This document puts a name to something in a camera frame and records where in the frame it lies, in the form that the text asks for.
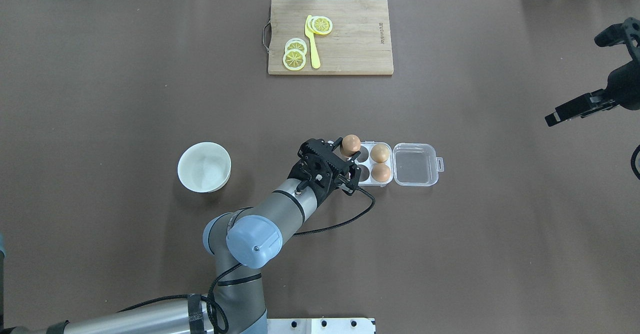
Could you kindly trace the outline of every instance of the metal bracket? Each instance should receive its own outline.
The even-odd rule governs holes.
[[[375,334],[374,318],[267,319],[269,334]]]

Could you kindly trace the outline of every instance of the cutting board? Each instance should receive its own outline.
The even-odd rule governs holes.
[[[306,54],[302,70],[290,71],[282,64],[284,45],[305,36],[307,15],[326,16],[333,22],[329,35],[316,35],[319,69],[311,67]],[[391,75],[389,6],[387,0],[271,0],[270,75]]]

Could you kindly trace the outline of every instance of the brown table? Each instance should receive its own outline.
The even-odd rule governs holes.
[[[430,188],[370,191],[352,225],[264,268],[270,317],[372,316],[378,332],[640,327],[637,112],[544,115],[628,62],[594,35],[640,0],[389,0],[392,77],[271,77],[270,0],[0,0],[6,324],[32,329],[206,291],[211,218],[258,204],[306,139],[426,142]],[[217,193],[176,177],[225,146]],[[334,193],[306,224],[364,209]]]

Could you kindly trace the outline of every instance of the brown egg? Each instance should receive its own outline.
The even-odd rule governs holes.
[[[389,155],[391,154],[391,152],[389,152],[389,147],[387,147],[385,144],[376,144],[373,149],[371,149],[371,160],[377,162],[377,163],[383,163],[386,160],[389,160]]]
[[[361,141],[358,136],[347,135],[340,144],[340,153],[345,156],[351,156],[361,147]]]
[[[391,177],[391,168],[385,164],[376,164],[371,170],[371,177],[378,183],[384,183]]]

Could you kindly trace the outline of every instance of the black strap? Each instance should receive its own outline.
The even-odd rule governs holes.
[[[204,321],[202,320],[202,306],[200,301],[201,295],[199,294],[189,294],[187,297],[190,334],[206,334],[206,331],[204,331]]]
[[[53,324],[46,328],[46,334],[64,334],[67,324],[69,324],[69,320]]]

